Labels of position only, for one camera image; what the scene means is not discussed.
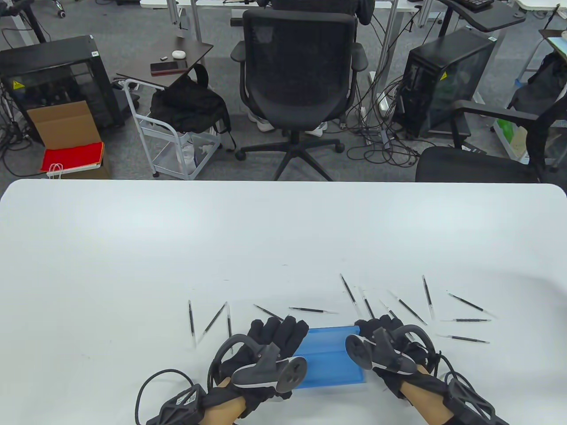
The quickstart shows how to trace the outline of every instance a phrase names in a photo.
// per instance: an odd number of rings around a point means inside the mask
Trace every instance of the pen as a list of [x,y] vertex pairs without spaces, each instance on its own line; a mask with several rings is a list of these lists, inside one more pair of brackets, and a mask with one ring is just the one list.
[[338,313],[335,311],[329,311],[329,310],[320,310],[318,308],[305,308],[305,307],[289,307],[290,310],[297,310],[297,311],[308,311],[310,313],[326,313],[326,314],[330,314],[330,315],[337,315]]
[[429,295],[429,288],[427,287],[425,276],[421,275],[421,279],[424,281],[425,297],[427,298],[427,303],[429,304],[429,313],[431,313],[431,320],[435,320],[435,314],[433,313],[433,304],[431,303],[431,295]]
[[191,308],[191,300],[187,301],[189,304],[189,326],[191,327],[191,336],[193,337],[193,345],[197,347],[197,339],[195,338],[195,325],[193,323],[193,308]]
[[461,322],[461,323],[475,323],[475,322],[491,322],[492,319],[451,319],[442,320],[442,322]]
[[[229,338],[232,337],[232,323],[230,322],[230,304],[226,304],[226,326],[229,329]],[[234,348],[230,347],[230,354],[234,354]]]
[[217,321],[218,316],[221,315],[222,311],[225,309],[226,305],[228,304],[228,302],[224,303],[221,307],[221,309],[217,312],[217,314],[214,315],[213,319],[211,320],[211,322],[207,325],[207,327],[205,328],[205,331],[203,332],[203,335],[201,335],[201,338],[199,338],[199,342],[201,342],[203,340],[203,338],[205,337],[205,335],[207,334],[207,332],[209,331],[209,329],[214,325],[214,323]]
[[447,292],[447,293],[449,294],[449,296],[452,296],[453,298],[455,298],[455,299],[461,301],[462,303],[465,303],[466,305],[469,305],[470,307],[472,307],[472,308],[474,308],[474,309],[477,309],[478,311],[483,311],[483,312],[485,312],[486,314],[489,314],[490,316],[492,316],[492,317],[494,317],[494,318],[498,318],[498,317],[496,317],[495,315],[493,315],[492,313],[486,311],[484,308],[479,307],[478,305],[473,304],[472,302],[467,301],[466,299],[461,298],[460,296],[453,295],[453,294],[450,293],[450,292]]
[[355,306],[358,306],[358,304],[356,303],[356,300],[354,299],[353,293],[350,291],[350,288],[349,288],[348,284],[346,283],[345,278],[342,277],[342,274],[340,275],[340,277],[341,277],[342,283],[344,284],[344,286],[346,288],[346,291],[349,293],[350,300],[353,302],[353,304]]
[[366,309],[368,310],[370,317],[376,318],[376,316],[374,315],[374,312],[372,311],[372,308],[370,307],[370,304],[368,303],[368,300],[364,296],[364,291],[362,290],[362,288],[360,288],[360,286],[358,287],[358,290],[360,290],[360,296],[362,297],[362,299],[364,300],[364,303],[366,304]]
[[[378,299],[378,301],[380,301],[380,303],[384,306],[384,308],[386,309],[386,311],[387,311],[388,313],[390,313],[390,316],[392,316],[392,318],[396,318],[396,319],[400,320],[400,318],[396,316],[396,313],[394,313],[394,312],[392,311],[392,309],[391,309],[390,307],[388,307],[384,301],[382,301],[380,298]],[[413,335],[411,335],[411,334],[406,334],[405,336],[408,337],[408,339],[409,339],[411,342],[414,342],[414,341],[416,340],[416,339],[413,337]]]
[[411,309],[410,306],[408,306],[400,297],[398,297],[395,293],[393,293],[392,291],[388,290],[389,293],[392,294],[392,296],[397,300],[398,303],[400,303],[401,305],[403,305],[404,307],[406,307],[406,309],[415,316],[416,319],[418,319],[421,323],[423,323],[424,325],[427,325],[427,322],[425,320],[423,320],[419,314],[417,314],[415,311],[413,311]]
[[272,316],[275,317],[277,320],[279,320],[280,322],[283,322],[284,320],[278,316],[277,314],[272,313],[270,310],[266,310],[265,308],[260,307],[259,305],[253,304],[254,307],[262,310],[264,313],[266,313],[268,316]]
[[454,335],[439,335],[439,334],[437,334],[437,336],[441,337],[441,338],[458,339],[459,341],[478,342],[480,344],[490,344],[489,341],[483,341],[482,339],[476,339],[476,338],[456,337]]

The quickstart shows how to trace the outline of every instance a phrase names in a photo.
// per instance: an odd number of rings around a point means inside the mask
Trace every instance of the blue container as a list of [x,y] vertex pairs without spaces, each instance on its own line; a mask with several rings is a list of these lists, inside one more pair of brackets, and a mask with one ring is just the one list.
[[307,360],[307,376],[298,388],[364,383],[363,370],[345,348],[346,337],[359,332],[358,326],[310,329],[295,352]]

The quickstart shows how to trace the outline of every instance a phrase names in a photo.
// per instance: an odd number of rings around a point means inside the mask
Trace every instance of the black computer tower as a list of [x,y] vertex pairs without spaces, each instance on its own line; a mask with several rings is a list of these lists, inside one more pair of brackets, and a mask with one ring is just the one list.
[[0,79],[37,138],[28,110],[82,100],[97,127],[124,124],[126,97],[112,88],[91,35],[3,50]]
[[495,42],[462,28],[411,50],[393,120],[415,137],[447,121],[453,102],[472,99]]

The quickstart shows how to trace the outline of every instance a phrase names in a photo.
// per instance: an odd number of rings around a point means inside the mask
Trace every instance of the black chair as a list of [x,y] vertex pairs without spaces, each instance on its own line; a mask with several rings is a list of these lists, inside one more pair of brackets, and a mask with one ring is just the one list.
[[289,141],[244,147],[236,158],[244,160],[246,152],[285,152],[274,180],[298,156],[332,181],[306,149],[334,145],[341,153],[345,146],[338,139],[300,141],[299,132],[339,118],[353,104],[357,72],[368,66],[362,45],[354,42],[354,18],[260,8],[242,18],[244,41],[230,54],[240,62],[240,97],[252,113],[288,131]]
[[[512,109],[494,108],[459,100],[452,105],[451,131],[453,147],[429,147],[417,163],[416,181],[467,183],[538,183],[546,181],[545,143],[549,127],[567,109],[567,95],[556,101],[540,116]],[[463,151],[456,118],[474,113],[511,121],[527,130],[526,150],[530,162],[525,165],[509,158]]]

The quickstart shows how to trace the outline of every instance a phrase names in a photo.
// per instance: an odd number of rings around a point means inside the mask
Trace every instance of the black glove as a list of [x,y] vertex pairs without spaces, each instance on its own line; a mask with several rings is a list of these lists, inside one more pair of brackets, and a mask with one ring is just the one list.
[[[374,341],[374,331],[379,328],[385,328],[386,330],[393,331],[404,325],[400,319],[392,319],[387,314],[379,319],[358,320],[354,324],[360,328],[360,336],[367,338],[369,341]],[[396,339],[392,346],[395,350],[407,354],[414,362],[416,362],[416,364],[420,364],[422,366],[426,365],[426,360],[428,358],[427,351],[421,344],[417,342],[410,342],[405,335]],[[402,375],[388,372],[377,367],[373,370],[384,380],[386,386],[391,392],[393,392],[398,398],[405,398],[400,392],[401,383],[403,382]]]
[[[258,344],[268,345],[275,343],[280,348],[280,359],[291,357],[299,348],[299,345],[307,335],[309,326],[301,320],[295,322],[295,318],[287,316],[283,322],[275,317],[270,317],[264,325],[261,320],[254,320],[250,324],[248,336]],[[247,346],[242,346],[240,350],[229,360],[221,363],[218,373],[214,376],[217,385],[225,378],[232,374],[242,366],[256,363],[253,353]],[[275,388],[237,388],[229,384],[232,391],[238,392],[246,400],[246,411],[240,416],[246,417],[250,412],[257,409],[260,403],[274,396],[288,399],[291,397],[291,391],[284,394],[276,392]]]

